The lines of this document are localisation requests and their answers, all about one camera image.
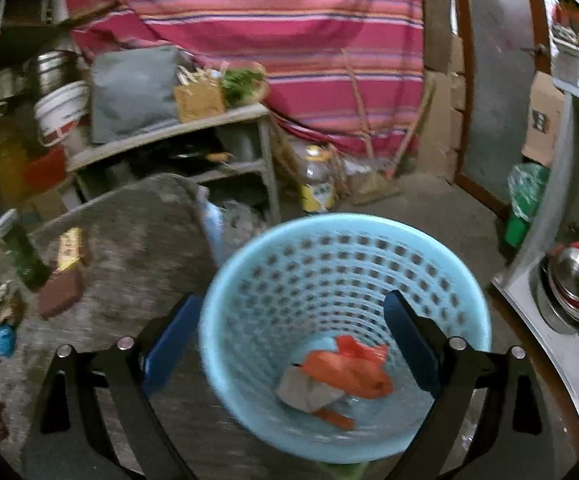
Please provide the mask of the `crumpled grey paper wrapper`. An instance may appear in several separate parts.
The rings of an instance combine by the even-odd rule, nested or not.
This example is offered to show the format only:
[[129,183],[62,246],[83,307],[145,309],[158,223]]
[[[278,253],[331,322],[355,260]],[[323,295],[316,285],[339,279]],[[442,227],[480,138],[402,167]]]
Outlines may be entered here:
[[300,366],[289,366],[276,386],[276,396],[290,408],[313,413],[343,399],[343,390],[306,375]]

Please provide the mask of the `yellow oil bottle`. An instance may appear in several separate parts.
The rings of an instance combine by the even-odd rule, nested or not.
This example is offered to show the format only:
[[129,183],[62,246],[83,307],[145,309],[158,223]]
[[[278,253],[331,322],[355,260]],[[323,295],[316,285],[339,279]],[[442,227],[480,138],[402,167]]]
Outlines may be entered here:
[[306,214],[324,214],[336,202],[332,154],[318,145],[306,147],[301,175],[301,206]]

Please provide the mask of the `grey fuzzy table cloth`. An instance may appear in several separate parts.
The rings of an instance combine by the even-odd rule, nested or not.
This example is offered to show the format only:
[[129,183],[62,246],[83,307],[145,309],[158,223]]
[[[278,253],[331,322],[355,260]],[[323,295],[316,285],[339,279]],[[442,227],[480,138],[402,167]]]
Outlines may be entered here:
[[[98,351],[123,336],[137,336],[153,318],[170,312],[186,294],[204,292],[216,266],[206,240],[196,185],[156,174],[107,193],[32,233],[40,256],[53,261],[58,238],[84,231],[90,260],[84,293],[69,310],[43,320],[26,294],[15,352],[0,365],[0,401],[8,437],[0,454],[16,470],[35,404],[55,350],[71,344]],[[308,460],[276,451],[244,430],[212,393],[198,343],[186,345],[167,385],[152,396],[168,437],[202,479],[320,479]]]

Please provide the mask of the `red plastic basin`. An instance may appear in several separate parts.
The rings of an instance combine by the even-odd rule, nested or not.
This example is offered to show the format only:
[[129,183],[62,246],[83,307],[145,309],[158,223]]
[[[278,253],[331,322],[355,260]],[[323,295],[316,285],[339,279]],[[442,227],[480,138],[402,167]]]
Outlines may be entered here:
[[67,177],[66,156],[62,145],[55,145],[47,154],[30,162],[23,170],[23,179],[32,192],[46,192]]

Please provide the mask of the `steel cooking pot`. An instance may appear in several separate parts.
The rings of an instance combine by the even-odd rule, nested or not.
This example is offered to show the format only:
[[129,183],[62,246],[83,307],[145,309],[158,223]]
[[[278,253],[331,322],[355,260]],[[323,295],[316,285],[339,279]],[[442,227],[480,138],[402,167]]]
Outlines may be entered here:
[[69,50],[51,50],[38,54],[27,65],[30,92],[36,99],[81,79],[80,55]]

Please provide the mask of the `blue plastic wrapper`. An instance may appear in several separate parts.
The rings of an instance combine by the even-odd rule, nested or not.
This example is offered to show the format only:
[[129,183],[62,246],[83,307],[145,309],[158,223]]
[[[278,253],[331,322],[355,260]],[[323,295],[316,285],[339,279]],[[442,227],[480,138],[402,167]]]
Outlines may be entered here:
[[8,324],[0,324],[0,358],[10,358],[15,351],[16,333]]

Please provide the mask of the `wooden shelf unit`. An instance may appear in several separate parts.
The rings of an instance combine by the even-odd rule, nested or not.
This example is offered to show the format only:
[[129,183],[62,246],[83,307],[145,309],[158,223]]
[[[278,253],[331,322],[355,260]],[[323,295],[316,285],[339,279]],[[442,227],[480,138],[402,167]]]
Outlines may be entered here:
[[172,171],[198,184],[257,174],[267,190],[266,218],[275,226],[281,222],[281,211],[269,139],[272,126],[271,114],[262,104],[236,107],[218,116],[89,146],[69,157],[66,169],[76,174],[104,159],[111,165],[124,160],[140,177]]

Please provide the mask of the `green leafy vegetables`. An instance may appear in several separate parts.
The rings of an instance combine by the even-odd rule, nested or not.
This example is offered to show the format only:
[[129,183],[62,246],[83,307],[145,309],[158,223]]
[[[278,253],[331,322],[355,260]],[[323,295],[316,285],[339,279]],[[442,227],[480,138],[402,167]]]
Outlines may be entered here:
[[220,67],[221,90],[226,107],[235,108],[261,103],[267,99],[270,84],[262,64],[224,63]]

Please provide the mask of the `pink striped curtain cloth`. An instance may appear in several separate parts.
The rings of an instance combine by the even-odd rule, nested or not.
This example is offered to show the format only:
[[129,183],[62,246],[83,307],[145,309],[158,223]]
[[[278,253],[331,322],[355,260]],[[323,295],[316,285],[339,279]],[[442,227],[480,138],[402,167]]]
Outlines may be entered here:
[[85,55],[175,44],[206,66],[256,62],[267,106],[300,139],[396,153],[424,87],[422,0],[66,0],[92,13]]

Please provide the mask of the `light blue plastic basket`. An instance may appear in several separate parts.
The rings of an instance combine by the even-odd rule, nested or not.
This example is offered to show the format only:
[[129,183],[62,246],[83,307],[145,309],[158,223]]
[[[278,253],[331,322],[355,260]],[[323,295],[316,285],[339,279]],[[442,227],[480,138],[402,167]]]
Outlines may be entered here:
[[[385,323],[383,302],[398,290],[447,336],[491,347],[488,304],[473,273],[426,233],[370,214],[320,214],[276,226],[226,262],[204,299],[200,349],[209,385],[227,411],[280,451],[331,464],[402,453],[433,399],[416,385]],[[385,346],[393,392],[336,407],[355,422],[340,430],[284,404],[285,370],[349,335]]]

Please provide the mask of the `green glass jar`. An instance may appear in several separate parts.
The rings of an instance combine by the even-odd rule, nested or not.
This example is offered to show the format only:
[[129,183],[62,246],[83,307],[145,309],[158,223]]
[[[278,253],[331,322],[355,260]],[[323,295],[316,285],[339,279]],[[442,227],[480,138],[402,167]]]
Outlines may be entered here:
[[9,255],[16,274],[32,292],[39,290],[50,278],[51,270],[32,246],[18,211],[11,208],[0,217],[0,244]]

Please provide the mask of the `grey door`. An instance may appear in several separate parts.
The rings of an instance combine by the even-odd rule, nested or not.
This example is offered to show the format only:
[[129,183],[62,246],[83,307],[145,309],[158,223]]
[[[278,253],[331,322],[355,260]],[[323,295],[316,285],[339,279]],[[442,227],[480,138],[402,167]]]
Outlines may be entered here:
[[506,178],[521,161],[530,87],[547,67],[547,35],[535,32],[531,0],[467,0],[463,32],[465,110],[457,185],[497,216],[509,206]]

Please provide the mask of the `red yellow carton box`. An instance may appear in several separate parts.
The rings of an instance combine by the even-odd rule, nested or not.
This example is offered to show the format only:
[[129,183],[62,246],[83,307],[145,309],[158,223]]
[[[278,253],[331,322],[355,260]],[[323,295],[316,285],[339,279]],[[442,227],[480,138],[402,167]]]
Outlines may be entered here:
[[56,267],[37,294],[37,313],[45,321],[73,307],[84,293],[84,269],[91,263],[86,233],[79,226],[58,238]]

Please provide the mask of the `green trash bin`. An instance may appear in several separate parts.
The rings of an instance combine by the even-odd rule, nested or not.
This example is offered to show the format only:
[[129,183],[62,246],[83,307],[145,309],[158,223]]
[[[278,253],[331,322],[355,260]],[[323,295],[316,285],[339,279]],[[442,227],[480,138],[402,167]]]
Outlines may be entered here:
[[504,241],[514,249],[523,244],[541,204],[550,169],[535,162],[516,165],[507,177],[511,212],[507,219]]

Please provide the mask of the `white plastic bucket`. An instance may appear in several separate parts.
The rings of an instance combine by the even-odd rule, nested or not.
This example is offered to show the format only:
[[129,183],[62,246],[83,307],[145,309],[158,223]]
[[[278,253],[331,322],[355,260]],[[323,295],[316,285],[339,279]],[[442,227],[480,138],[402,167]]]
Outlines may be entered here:
[[39,142],[46,148],[62,142],[69,133],[90,126],[90,88],[83,80],[47,94],[34,106]]

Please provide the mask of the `cardboard box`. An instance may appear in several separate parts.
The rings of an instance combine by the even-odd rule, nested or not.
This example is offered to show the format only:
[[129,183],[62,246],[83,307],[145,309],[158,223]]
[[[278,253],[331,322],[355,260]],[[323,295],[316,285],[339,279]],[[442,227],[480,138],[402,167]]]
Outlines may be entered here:
[[524,157],[550,167],[561,128],[564,93],[555,87],[549,74],[536,72],[529,94],[526,139],[521,149]]

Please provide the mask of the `orange plastic bag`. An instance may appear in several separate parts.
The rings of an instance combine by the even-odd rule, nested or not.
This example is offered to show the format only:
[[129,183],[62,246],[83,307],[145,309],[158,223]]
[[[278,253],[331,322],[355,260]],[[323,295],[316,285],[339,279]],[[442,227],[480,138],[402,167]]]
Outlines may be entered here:
[[317,382],[365,400],[393,393],[393,381],[384,370],[386,344],[368,346],[350,335],[336,336],[335,342],[335,351],[310,351],[299,370]]

